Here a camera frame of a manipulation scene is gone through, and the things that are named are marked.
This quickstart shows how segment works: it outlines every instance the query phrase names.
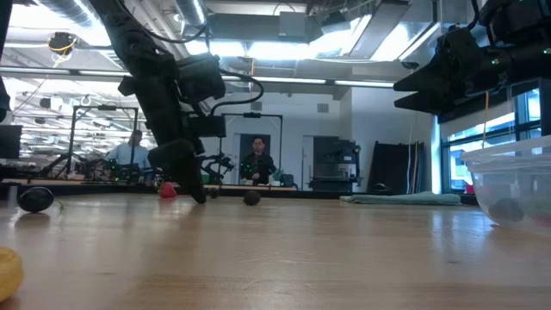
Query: window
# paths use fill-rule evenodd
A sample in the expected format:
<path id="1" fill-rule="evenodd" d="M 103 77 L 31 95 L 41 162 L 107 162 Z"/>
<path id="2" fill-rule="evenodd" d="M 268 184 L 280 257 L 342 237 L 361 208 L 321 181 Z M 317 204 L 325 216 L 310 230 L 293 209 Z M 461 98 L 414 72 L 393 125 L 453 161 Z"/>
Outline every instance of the window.
<path id="1" fill-rule="evenodd" d="M 486 122 L 485 147 L 542 136 L 540 91 L 531 90 L 515 98 L 516 112 Z M 467 166 L 461 161 L 464 152 L 482 148 L 484 124 L 450 135 L 442 142 L 443 192 L 463 192 L 473 184 Z"/>

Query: ceiling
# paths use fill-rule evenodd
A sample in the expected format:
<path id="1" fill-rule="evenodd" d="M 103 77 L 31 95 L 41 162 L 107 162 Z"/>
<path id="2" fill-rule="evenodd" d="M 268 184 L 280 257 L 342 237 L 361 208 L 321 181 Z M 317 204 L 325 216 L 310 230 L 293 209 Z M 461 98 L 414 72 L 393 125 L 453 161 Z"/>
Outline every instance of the ceiling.
<path id="1" fill-rule="evenodd" d="M 317 1 L 294 0 L 292 3 L 279 1 L 228 1 L 205 0 L 212 20 L 211 48 L 213 53 L 221 54 L 221 65 L 233 71 L 241 71 L 259 77 L 279 78 L 323 78 L 352 81 L 388 81 L 395 82 L 410 71 L 399 62 L 398 57 L 419 36 L 426 34 L 436 22 L 443 28 L 451 23 L 466 23 L 469 20 L 468 0 L 411 0 L 404 7 L 402 0 L 348 0 Z M 163 36 L 178 36 L 182 24 L 178 21 L 173 0 L 126 0 L 127 7 L 143 25 Z M 331 12 L 345 9 L 344 15 L 352 19 L 350 30 L 323 35 L 320 26 Z M 280 46 L 280 41 L 266 43 L 266 38 L 279 35 L 280 15 L 290 12 L 303 13 L 314 30 L 308 30 L 304 38 L 294 39 L 292 44 Z M 377 31 L 354 31 L 360 29 L 363 18 L 370 16 L 366 29 L 370 25 Z M 42 5 L 15 5 L 10 20 L 7 47 L 3 51 L 1 65 L 52 67 L 58 55 L 48 49 L 46 42 L 54 32 L 76 33 L 81 38 L 70 58 L 58 63 L 62 69 L 87 69 L 106 71 L 125 71 L 115 53 L 108 46 L 108 40 L 97 29 L 90 31 L 80 27 L 74 21 L 63 18 Z M 197 28 L 186 27 L 186 34 L 192 34 Z M 436 37 L 441 29 L 430 33 L 417 48 L 412 50 L 405 60 L 426 64 L 433 55 Z M 166 45 L 177 58 L 183 54 L 182 46 Z M 186 44 L 190 53 L 201 53 L 206 46 L 201 37 Z M 254 61 L 243 61 L 237 57 L 241 53 L 254 54 Z M 42 97 L 57 95 L 64 105 L 78 104 L 85 96 L 92 99 L 91 105 L 108 103 L 118 107 L 139 105 L 135 98 L 123 97 L 117 90 L 116 82 L 93 80 L 47 80 L 46 76 L 13 76 L 9 78 L 11 91 L 17 94 L 15 106 L 24 103 L 25 107 L 16 112 L 15 122 L 26 128 L 25 141 L 28 147 L 37 143 L 46 146 L 51 152 L 66 152 L 66 129 L 71 125 L 71 108 L 64 110 L 44 109 L 40 107 Z M 228 84 L 228 92 L 249 92 L 243 85 Z M 267 92 L 282 94 L 330 94 L 340 100 L 347 91 L 346 87 L 330 85 L 270 84 L 264 85 Z M 126 111 L 90 111 L 97 118 L 109 118 L 109 126 L 98 125 L 93 117 L 85 116 L 77 123 L 77 139 L 82 140 L 82 152 L 105 152 L 120 143 L 130 133 L 131 124 Z M 44 119 L 45 124 L 37 124 L 36 119 Z M 59 139 L 45 138 L 50 129 Z M 108 137 L 94 137 L 95 131 L 108 133 Z M 148 139 L 146 144 L 154 144 Z"/>

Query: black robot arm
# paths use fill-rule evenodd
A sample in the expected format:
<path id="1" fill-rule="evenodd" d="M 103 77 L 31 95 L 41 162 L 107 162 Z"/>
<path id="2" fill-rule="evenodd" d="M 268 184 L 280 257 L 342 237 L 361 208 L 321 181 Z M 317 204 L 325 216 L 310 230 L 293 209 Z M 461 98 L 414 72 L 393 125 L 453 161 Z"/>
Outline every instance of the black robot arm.
<path id="1" fill-rule="evenodd" d="M 200 101 L 223 97 L 226 92 L 218 59 L 210 53 L 177 61 L 158 46 L 121 1 L 90 0 L 102 19 L 117 56 L 131 77 L 119 91 L 136 95 L 158 147 L 149 160 L 203 203 L 206 196 L 197 155 L 204 152 L 201 136 L 226 135 L 219 116 L 185 114 L 180 101 L 194 109 Z"/>

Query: clear plastic container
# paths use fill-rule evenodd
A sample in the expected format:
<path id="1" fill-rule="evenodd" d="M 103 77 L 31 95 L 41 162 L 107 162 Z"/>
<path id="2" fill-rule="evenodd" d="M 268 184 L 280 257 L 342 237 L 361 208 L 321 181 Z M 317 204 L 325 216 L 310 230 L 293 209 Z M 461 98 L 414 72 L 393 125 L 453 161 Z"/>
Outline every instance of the clear plastic container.
<path id="1" fill-rule="evenodd" d="M 461 160 L 490 219 L 551 235 L 551 136 L 466 152 Z"/>

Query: man in dark jacket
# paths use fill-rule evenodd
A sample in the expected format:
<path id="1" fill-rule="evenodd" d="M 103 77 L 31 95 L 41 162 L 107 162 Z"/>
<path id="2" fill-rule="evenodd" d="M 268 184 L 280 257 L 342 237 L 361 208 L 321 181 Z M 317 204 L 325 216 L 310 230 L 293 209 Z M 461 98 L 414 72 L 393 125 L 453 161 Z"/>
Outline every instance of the man in dark jacket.
<path id="1" fill-rule="evenodd" d="M 274 159 L 264 153 L 264 140 L 256 137 L 252 144 L 254 152 L 247 155 L 241 163 L 241 177 L 252 180 L 253 185 L 268 184 L 269 175 L 276 172 Z"/>

